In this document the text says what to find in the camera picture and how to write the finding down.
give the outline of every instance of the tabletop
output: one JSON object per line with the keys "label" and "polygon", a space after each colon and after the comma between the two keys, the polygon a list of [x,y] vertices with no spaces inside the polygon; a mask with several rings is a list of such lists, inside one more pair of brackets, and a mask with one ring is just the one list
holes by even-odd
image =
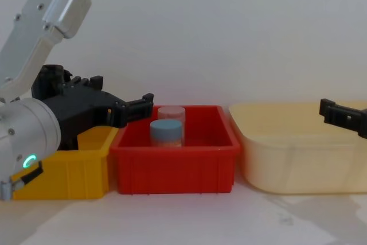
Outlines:
{"label": "tabletop", "polygon": [[219,195],[0,203],[1,245],[366,245],[367,195]]}

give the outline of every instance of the beige container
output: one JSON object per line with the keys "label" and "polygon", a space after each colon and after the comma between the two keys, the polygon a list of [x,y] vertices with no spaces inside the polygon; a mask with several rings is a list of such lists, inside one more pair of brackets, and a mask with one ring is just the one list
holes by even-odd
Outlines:
{"label": "beige container", "polygon": [[367,139],[325,124],[319,102],[243,103],[229,111],[244,148],[243,175],[253,186],[279,194],[367,192]]}

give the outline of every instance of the red plastic container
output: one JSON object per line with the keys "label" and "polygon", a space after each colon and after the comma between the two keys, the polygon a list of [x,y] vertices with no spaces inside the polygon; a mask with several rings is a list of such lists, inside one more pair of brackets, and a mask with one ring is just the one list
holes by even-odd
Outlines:
{"label": "red plastic container", "polygon": [[116,157],[121,194],[228,193],[240,144],[219,106],[184,106],[185,145],[154,147],[152,118],[121,129],[110,151]]}

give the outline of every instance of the metal screw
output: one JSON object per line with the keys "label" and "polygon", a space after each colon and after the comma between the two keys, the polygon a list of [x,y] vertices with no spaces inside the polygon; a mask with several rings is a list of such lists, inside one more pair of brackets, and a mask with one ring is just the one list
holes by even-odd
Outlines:
{"label": "metal screw", "polygon": [[14,20],[15,21],[21,20],[21,16],[22,16],[21,14],[16,14],[15,17],[14,17]]}

